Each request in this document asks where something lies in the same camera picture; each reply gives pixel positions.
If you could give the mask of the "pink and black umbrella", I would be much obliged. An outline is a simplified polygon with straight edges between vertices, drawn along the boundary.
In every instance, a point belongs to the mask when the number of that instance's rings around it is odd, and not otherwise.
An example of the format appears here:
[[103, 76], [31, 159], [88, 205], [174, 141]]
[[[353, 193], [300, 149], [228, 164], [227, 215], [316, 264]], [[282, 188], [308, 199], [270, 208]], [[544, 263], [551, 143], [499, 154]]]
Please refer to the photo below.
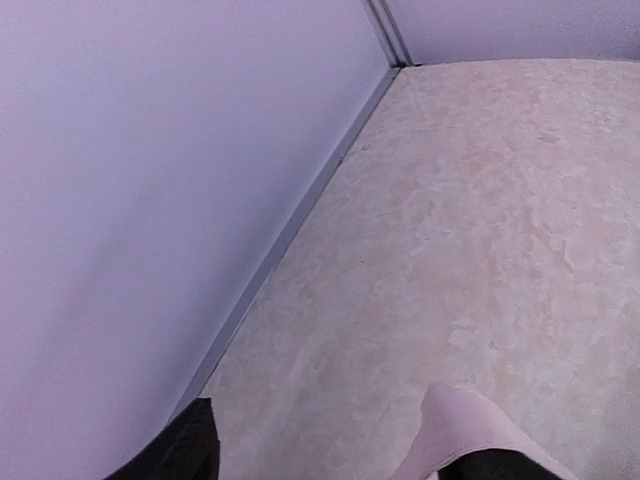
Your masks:
[[[462, 387], [429, 385], [421, 426], [395, 479], [571, 479], [494, 402]], [[208, 398], [196, 398], [113, 479], [216, 479], [221, 442]]]

